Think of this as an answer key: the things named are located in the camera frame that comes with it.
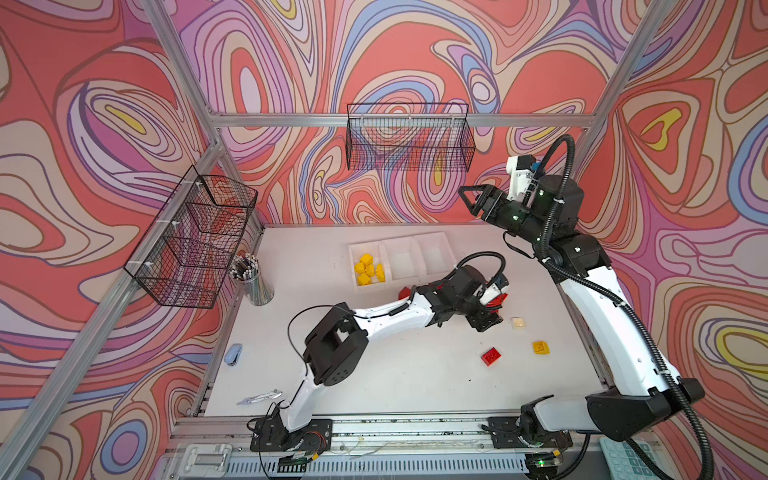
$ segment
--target white table surface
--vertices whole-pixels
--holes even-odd
[[[400,285],[356,292],[349,244],[436,231],[448,236],[457,260],[481,250],[505,255],[510,283],[500,312],[505,321],[479,333],[463,316],[453,316],[442,328],[433,325],[370,343],[354,373],[328,388],[317,415],[519,409],[552,393],[584,396],[601,389],[546,270],[509,250],[497,227],[277,227],[266,229],[257,255],[275,296],[265,306],[243,299],[227,342],[227,347],[242,343],[243,352],[235,366],[218,367],[205,415],[263,415],[269,402],[236,403],[273,389],[283,391],[280,399],[286,402],[293,398],[304,365],[288,343],[286,326],[300,310],[321,303],[365,308],[397,300]],[[531,249],[524,242],[515,241],[515,246]],[[470,264],[488,278],[498,260],[483,258]],[[304,338],[326,311],[310,310],[293,322],[291,337],[300,352]],[[525,319],[523,330],[512,327],[513,316]],[[537,340],[547,342],[549,355],[534,354],[532,343]],[[502,357],[488,367],[480,355],[491,347]]]

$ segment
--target swirl pattern backdrop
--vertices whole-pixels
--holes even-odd
[[[164,0],[215,111],[466,101],[592,113],[643,0]],[[662,350],[699,378],[720,479],[768,470],[768,5],[678,2],[578,171],[581,228],[610,250]],[[471,170],[349,172],[344,129],[222,135],[266,223],[465,222],[458,185],[506,187],[513,153],[578,129],[478,128]],[[141,0],[0,0],[0,439],[207,141]],[[247,248],[252,236],[243,241]],[[191,407],[235,293],[131,304],[28,470],[148,478]],[[686,477],[679,419],[657,428]]]
[[[767,74],[765,2],[678,2],[579,172],[581,228],[707,393],[723,480],[768,478]],[[695,478],[687,423],[656,432]]]
[[[0,2],[0,441],[206,146],[138,3]],[[25,478],[147,477],[233,297],[138,294]]]

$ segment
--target red lego brick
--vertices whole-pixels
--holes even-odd
[[[501,356],[501,353],[499,353],[497,349],[490,349],[488,352],[483,353],[480,358],[482,358],[482,361],[485,365],[491,366],[491,364],[498,360]]]

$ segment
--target vent grille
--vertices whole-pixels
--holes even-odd
[[[270,477],[295,477],[279,473],[277,458],[264,458]],[[377,477],[379,475],[451,475],[528,473],[525,454],[478,453],[452,455],[375,455],[349,458],[342,455],[320,457],[308,464],[305,477]],[[259,458],[232,458],[227,477],[263,477]]]

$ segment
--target plastic storage tray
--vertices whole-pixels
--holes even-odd
[[[386,280],[360,286],[355,264],[366,253],[384,266]],[[453,270],[456,257],[444,232],[424,233],[349,245],[349,274],[359,292],[428,283]]]

